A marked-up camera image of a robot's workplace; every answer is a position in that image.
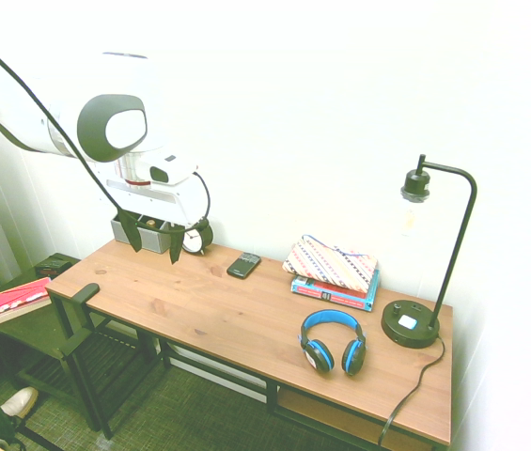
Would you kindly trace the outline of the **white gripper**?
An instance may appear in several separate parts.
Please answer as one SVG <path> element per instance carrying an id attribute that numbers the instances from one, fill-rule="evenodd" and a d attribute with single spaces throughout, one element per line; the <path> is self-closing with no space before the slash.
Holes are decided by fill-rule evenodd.
<path id="1" fill-rule="evenodd" d="M 119 222 L 135 252 L 142 249 L 137 220 L 129 213 L 139 213 L 170 222 L 169 255 L 172 264 L 180 259 L 185 235 L 184 226 L 197 223 L 207 212 L 207 194 L 197 176 L 175 184 L 152 183 L 150 186 L 132 186 L 122 179 L 102 178 L 108 193 L 125 210 L 119 213 Z"/>

